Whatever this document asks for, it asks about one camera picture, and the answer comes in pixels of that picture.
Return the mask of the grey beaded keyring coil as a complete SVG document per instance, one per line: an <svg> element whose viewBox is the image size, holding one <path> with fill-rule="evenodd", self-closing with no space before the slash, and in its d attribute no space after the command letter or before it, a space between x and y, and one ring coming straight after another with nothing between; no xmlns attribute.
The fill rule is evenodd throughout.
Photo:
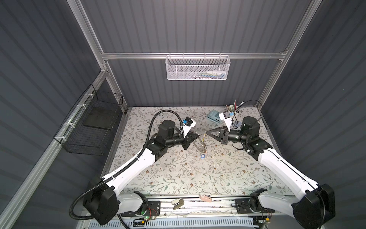
<svg viewBox="0 0 366 229"><path fill-rule="evenodd" d="M193 145L195 148L201 152L202 154L207 153L207 147L206 147L206 134L204 134L202 137L198 137L194 142Z"/></svg>

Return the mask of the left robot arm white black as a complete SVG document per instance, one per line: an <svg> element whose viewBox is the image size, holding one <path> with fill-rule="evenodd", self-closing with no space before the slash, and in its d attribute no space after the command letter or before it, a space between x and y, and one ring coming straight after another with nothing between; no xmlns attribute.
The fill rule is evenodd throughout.
<svg viewBox="0 0 366 229"><path fill-rule="evenodd" d="M95 219L100 225L105 225L126 212L143 215L148 208L148 198L139 191L131 194L122 194L121 191L164 156L169 148L180 145L188 149L199 137L191 131L196 125L193 119L179 117L178 121L179 127L174 121L164 120L154 135L151 135L153 124L150 124L142 149L113 172L92 178L87 190L72 202L69 216L74 220Z"/></svg>

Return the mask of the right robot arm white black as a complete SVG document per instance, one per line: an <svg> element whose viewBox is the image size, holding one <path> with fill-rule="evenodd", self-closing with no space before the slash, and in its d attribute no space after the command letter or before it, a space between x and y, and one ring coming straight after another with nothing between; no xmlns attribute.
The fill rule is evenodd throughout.
<svg viewBox="0 0 366 229"><path fill-rule="evenodd" d="M240 143L248 155L275 173L294 194L287 197L260 188L250 194L249 208L254 213L279 211L293 217L305 229L319 229L336 216L334 190L327 184L318 184L281 157L259 136L260 124L254 117L244 117L240 130L232 129L229 121L206 134L223 145Z"/></svg>

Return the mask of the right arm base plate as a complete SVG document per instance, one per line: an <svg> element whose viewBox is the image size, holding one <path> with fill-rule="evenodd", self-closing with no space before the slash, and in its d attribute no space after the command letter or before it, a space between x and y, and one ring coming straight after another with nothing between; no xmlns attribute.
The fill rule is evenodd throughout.
<svg viewBox="0 0 366 229"><path fill-rule="evenodd" d="M265 209L255 198L236 198L232 207L236 208L238 214L275 213L273 209Z"/></svg>

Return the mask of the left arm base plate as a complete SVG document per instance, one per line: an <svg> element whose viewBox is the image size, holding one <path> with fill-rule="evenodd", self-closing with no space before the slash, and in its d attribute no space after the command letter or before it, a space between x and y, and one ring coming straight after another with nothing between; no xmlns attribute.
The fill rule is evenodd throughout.
<svg viewBox="0 0 366 229"><path fill-rule="evenodd" d="M148 201L144 202L141 207L133 212L121 213L123 217L148 217L148 216L159 216L160 215L161 202L160 201Z"/></svg>

